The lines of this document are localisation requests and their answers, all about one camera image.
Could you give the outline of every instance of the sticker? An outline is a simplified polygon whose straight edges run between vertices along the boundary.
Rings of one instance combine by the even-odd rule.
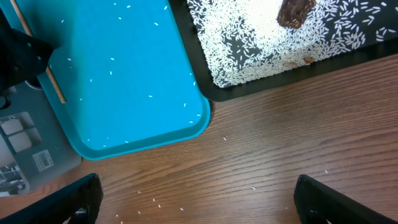
[[[54,166],[54,163],[51,159],[50,153],[48,150],[43,150],[36,154],[33,154],[33,160],[36,163],[37,168],[39,171],[43,171],[49,167]]]

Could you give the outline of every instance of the wood grain surface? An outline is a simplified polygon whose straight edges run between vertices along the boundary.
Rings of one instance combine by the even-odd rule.
[[[212,106],[196,139],[83,161],[0,217],[96,172],[97,223],[300,223],[299,174],[398,220],[398,55]]]

